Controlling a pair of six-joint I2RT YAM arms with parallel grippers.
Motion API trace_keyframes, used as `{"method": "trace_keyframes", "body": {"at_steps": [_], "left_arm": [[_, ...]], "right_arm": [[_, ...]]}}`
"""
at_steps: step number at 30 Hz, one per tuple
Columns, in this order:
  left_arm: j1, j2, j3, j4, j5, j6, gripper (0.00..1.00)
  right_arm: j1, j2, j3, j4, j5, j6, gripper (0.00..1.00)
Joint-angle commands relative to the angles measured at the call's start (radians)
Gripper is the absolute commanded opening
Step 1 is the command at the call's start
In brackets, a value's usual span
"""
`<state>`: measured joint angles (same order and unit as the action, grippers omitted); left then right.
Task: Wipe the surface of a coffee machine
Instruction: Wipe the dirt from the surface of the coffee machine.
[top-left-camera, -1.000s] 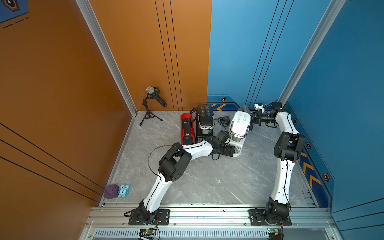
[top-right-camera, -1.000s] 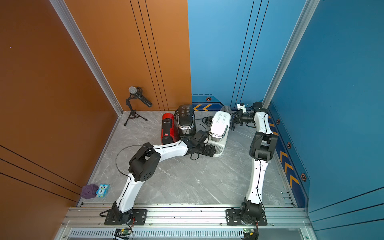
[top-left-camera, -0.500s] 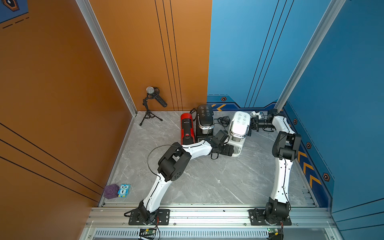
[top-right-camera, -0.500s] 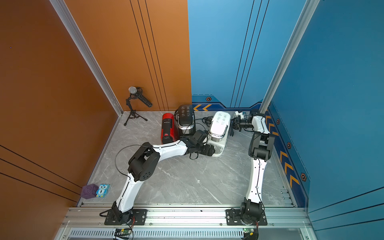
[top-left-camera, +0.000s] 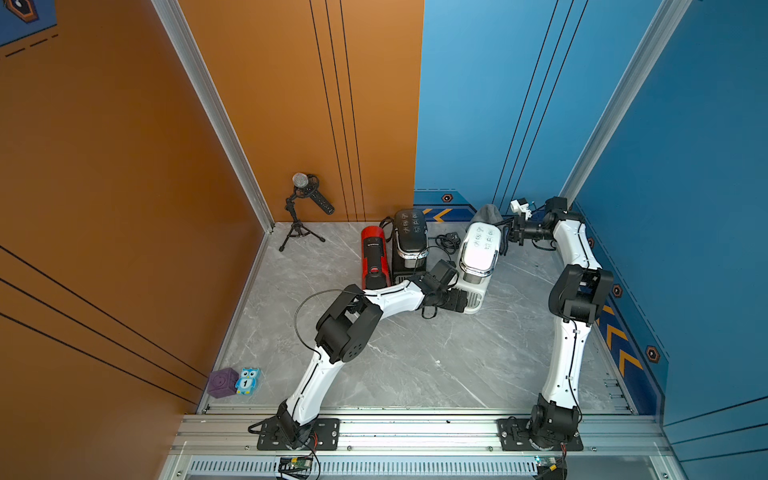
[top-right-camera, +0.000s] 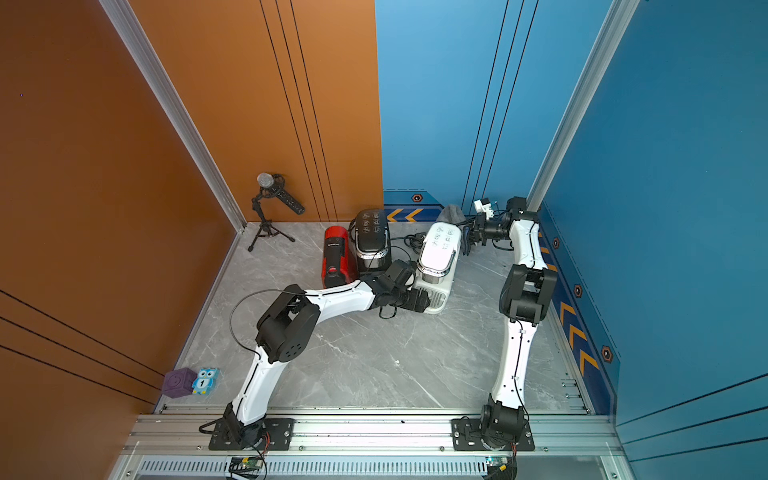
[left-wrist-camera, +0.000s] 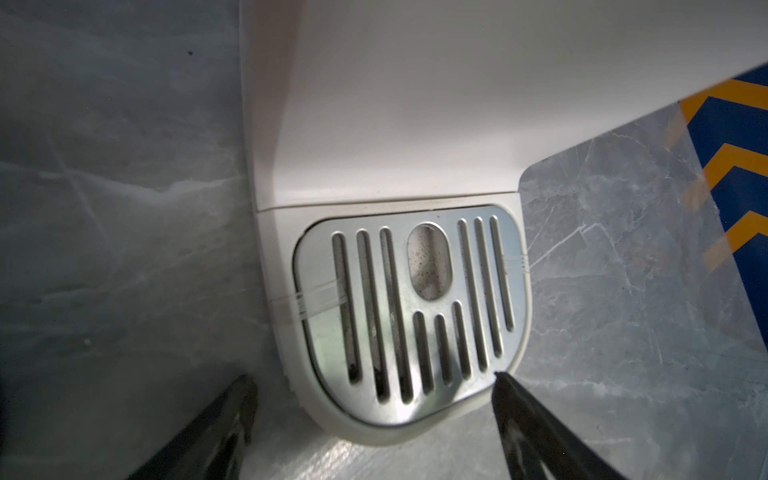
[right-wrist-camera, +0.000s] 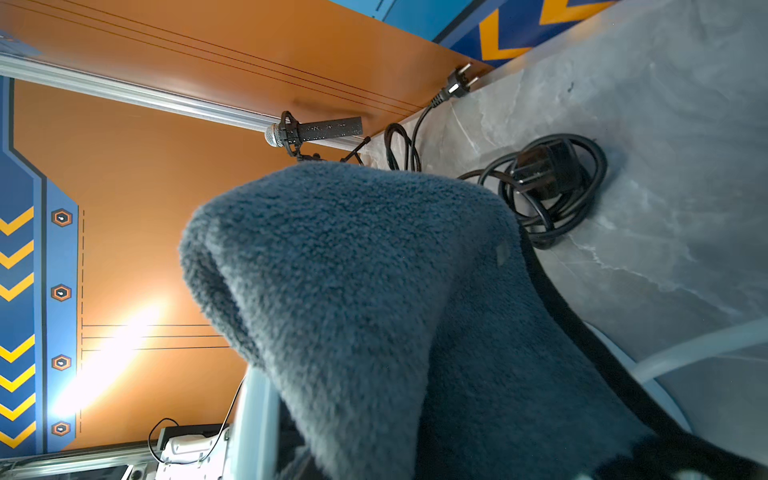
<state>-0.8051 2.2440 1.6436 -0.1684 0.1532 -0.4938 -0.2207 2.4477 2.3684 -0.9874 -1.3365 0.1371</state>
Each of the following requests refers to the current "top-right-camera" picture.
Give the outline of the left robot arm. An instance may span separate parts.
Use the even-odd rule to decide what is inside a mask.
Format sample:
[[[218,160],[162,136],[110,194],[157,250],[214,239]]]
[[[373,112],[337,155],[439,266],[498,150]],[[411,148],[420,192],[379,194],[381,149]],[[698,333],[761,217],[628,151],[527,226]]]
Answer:
[[[383,272],[338,287],[285,287],[257,321],[252,364],[222,416],[229,441],[245,447],[261,437],[269,400],[285,367],[306,349],[319,324],[376,308],[423,313],[429,306],[429,294],[416,286],[414,268],[401,260]]]

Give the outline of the grey microfibre cloth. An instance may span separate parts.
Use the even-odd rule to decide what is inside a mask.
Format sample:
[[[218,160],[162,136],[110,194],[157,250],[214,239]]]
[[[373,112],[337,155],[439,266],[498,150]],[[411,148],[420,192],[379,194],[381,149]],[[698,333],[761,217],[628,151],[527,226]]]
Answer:
[[[437,222],[459,225],[466,221],[466,216],[459,205],[449,204],[442,209]]]

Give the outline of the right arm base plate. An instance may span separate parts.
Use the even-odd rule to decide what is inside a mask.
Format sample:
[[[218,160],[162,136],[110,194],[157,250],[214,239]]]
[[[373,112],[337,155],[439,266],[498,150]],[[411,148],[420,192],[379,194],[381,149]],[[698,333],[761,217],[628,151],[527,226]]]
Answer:
[[[453,449],[463,452],[533,452],[536,449],[530,424],[523,421],[519,432],[484,427],[479,418],[463,416],[450,421]]]

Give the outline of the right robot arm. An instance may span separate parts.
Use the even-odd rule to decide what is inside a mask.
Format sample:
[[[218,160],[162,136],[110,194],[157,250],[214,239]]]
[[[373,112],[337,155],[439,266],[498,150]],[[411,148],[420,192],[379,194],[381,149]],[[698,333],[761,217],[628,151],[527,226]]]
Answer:
[[[557,273],[544,261],[538,214],[528,209],[524,198],[509,199],[501,213],[495,212],[488,199],[475,201],[474,208],[475,220],[466,235],[470,244],[507,240],[513,255],[498,304],[506,318],[502,360],[481,412],[479,435],[490,450],[528,446],[527,365],[533,339],[554,294]]]

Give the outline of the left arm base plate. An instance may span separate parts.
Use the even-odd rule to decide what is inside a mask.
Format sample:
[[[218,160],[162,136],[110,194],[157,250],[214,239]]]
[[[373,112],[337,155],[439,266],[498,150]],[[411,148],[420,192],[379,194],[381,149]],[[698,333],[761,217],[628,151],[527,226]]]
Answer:
[[[287,451],[293,438],[293,418],[266,417],[249,426],[231,425],[224,418],[202,425],[199,431],[209,434],[211,451],[258,450],[267,453]]]

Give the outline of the white coffee machine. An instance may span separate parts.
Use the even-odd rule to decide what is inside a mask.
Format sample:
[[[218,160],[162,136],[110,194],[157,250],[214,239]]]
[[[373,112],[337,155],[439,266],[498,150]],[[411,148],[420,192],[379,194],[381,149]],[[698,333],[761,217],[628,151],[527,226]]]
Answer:
[[[419,259],[414,287],[427,293],[424,312],[439,314],[450,296],[460,256],[461,230],[453,224],[434,223],[427,232]]]

